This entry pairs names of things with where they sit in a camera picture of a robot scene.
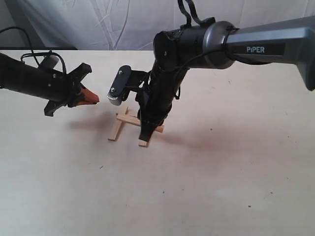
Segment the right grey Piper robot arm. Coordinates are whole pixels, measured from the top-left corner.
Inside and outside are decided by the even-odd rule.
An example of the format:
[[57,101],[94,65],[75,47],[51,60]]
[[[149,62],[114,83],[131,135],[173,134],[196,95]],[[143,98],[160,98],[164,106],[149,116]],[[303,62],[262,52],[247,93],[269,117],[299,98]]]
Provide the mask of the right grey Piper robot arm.
[[139,139],[149,141],[163,124],[192,68],[227,69],[286,63],[297,66],[308,90],[315,88],[315,19],[304,17],[239,29],[227,21],[209,26],[161,31],[153,41],[155,62],[150,82],[139,96]]

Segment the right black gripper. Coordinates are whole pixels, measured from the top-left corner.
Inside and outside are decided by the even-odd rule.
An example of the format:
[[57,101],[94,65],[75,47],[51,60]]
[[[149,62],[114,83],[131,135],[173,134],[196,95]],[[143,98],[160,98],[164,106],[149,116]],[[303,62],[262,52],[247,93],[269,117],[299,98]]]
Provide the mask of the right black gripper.
[[182,73],[177,73],[178,71],[178,68],[165,71],[157,61],[154,62],[150,83],[137,95],[141,131],[155,131],[168,116],[175,93],[182,83]]

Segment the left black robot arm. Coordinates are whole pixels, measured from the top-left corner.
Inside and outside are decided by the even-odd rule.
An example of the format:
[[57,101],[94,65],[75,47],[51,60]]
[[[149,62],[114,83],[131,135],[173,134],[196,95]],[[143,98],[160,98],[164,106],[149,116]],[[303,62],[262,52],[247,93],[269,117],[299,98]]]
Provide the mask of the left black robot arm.
[[80,105],[95,105],[99,97],[87,89],[82,80],[92,73],[86,63],[67,73],[63,58],[52,51],[29,53],[29,56],[44,57],[38,67],[13,59],[3,53],[0,55],[0,87],[30,96],[48,100],[44,114],[53,117],[54,112],[67,106],[73,108]]

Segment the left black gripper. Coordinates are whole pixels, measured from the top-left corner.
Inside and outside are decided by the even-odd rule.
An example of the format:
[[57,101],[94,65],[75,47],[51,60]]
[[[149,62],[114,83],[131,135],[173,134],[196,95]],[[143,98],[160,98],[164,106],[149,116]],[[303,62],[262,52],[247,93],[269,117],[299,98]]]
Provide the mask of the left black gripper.
[[49,74],[47,91],[44,92],[48,100],[44,108],[45,116],[53,116],[62,106],[77,107],[99,102],[99,96],[82,84],[82,80],[92,72],[90,65],[82,63],[68,74],[55,69],[39,69]]

